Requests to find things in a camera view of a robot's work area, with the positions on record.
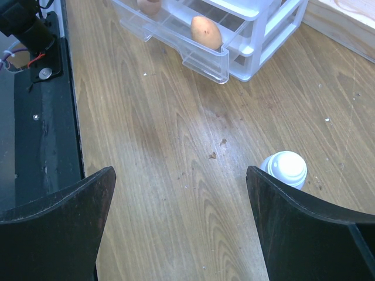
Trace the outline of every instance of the dirt speck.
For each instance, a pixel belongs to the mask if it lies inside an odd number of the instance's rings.
[[[209,159],[216,159],[216,153],[212,153],[209,155]]]

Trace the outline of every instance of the red wire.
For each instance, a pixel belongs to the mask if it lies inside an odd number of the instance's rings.
[[[40,60],[40,59],[41,59],[42,57],[44,57],[45,55],[46,55],[46,54],[39,53],[39,55],[38,55],[35,59],[31,60],[31,61],[28,63],[28,68],[30,68],[30,66],[31,66],[32,63],[36,62],[37,60]]]

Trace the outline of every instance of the wood grain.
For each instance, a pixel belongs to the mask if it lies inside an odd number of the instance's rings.
[[[309,0],[304,22],[375,63],[375,1]]]
[[[218,85],[109,0],[67,13],[85,170],[118,176],[100,280],[268,280],[245,176],[280,150],[306,159],[306,192],[375,214],[369,61],[302,25],[249,83]]]

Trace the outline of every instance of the egg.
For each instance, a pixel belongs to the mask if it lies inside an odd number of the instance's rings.
[[[217,50],[223,44],[221,33],[216,24],[205,16],[195,16],[190,26],[192,38],[212,50]]]
[[[162,0],[137,0],[137,4],[142,13],[154,16],[160,11]]]

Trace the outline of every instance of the screw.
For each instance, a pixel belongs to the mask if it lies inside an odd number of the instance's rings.
[[[42,80],[48,79],[49,77],[51,77],[51,75],[52,69],[50,69],[49,67],[45,67],[39,72],[39,78]]]

